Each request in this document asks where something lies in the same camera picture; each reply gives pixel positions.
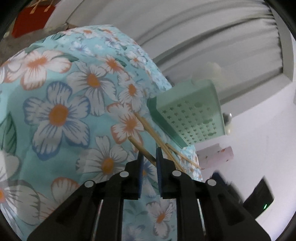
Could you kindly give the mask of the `floral blue tablecloth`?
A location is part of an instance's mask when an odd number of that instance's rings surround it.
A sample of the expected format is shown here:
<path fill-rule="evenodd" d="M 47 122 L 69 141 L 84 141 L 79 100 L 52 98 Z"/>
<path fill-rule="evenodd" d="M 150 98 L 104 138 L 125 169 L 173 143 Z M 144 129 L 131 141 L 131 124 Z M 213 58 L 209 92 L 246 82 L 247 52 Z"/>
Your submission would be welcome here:
<path fill-rule="evenodd" d="M 87 180 L 156 142 L 138 120 L 171 89 L 148 54 L 111 25 L 39 40 L 1 66 L 1 212 L 21 240 Z"/>

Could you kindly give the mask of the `beige silicone ladle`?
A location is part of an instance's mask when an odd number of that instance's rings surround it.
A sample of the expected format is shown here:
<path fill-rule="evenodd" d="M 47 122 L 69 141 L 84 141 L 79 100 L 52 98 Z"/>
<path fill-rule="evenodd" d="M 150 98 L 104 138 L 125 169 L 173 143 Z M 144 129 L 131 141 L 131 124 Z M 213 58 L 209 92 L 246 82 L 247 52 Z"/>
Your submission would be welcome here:
<path fill-rule="evenodd" d="M 226 84 L 227 82 L 222 68 L 215 62 L 207 62 L 203 66 L 198 67 L 192 74 L 192 78 L 196 80 L 211 80 L 215 85 Z"/>

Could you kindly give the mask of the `pink floral paper roll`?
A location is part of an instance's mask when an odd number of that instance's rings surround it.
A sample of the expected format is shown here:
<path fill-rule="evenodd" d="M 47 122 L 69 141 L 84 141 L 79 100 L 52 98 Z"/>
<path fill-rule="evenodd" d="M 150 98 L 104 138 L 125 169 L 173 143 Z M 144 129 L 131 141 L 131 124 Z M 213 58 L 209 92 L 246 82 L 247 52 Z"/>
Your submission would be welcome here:
<path fill-rule="evenodd" d="M 202 170 L 218 167 L 234 158 L 233 150 L 230 146 L 222 149 L 219 144 L 196 151 L 196 154 Z"/>

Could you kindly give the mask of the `mint green utensil holder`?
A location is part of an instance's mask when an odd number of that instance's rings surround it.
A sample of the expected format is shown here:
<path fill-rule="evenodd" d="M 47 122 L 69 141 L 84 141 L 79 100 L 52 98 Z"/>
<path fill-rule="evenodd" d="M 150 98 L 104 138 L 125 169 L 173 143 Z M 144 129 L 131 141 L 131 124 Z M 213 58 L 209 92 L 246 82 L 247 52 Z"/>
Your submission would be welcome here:
<path fill-rule="evenodd" d="M 226 134 L 211 80 L 187 80 L 147 100 L 152 120 L 180 148 Z"/>

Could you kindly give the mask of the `metal spoon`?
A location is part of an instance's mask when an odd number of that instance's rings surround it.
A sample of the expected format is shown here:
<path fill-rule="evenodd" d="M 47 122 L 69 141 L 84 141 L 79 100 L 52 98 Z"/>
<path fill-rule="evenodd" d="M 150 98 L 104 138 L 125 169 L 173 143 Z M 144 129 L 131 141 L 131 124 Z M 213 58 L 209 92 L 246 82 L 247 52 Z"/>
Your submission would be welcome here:
<path fill-rule="evenodd" d="M 222 116 L 223 116 L 223 120 L 224 120 L 224 124 L 225 125 L 228 125 L 229 123 L 231 123 L 231 121 L 232 121 L 232 114 L 230 114 L 230 113 L 223 113 Z"/>

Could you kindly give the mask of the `grey curtain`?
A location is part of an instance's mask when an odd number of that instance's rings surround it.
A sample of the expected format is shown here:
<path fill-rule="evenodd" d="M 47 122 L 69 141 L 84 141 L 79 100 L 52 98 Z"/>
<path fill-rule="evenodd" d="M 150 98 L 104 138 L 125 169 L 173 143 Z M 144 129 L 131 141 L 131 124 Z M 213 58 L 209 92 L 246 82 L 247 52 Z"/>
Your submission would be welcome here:
<path fill-rule="evenodd" d="M 215 62 L 227 100 L 283 72 L 278 26 L 264 1 L 83 1 L 75 26 L 113 25 L 134 39 L 172 83 Z"/>

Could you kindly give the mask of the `red gift bag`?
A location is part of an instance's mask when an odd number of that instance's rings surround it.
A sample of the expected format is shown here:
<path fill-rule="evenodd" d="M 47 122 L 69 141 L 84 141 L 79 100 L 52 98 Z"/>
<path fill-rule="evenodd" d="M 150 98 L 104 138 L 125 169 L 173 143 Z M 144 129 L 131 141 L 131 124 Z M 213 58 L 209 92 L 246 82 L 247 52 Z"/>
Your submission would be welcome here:
<path fill-rule="evenodd" d="M 55 1 L 32 1 L 18 13 L 11 35 L 14 38 L 43 29 L 55 10 Z"/>

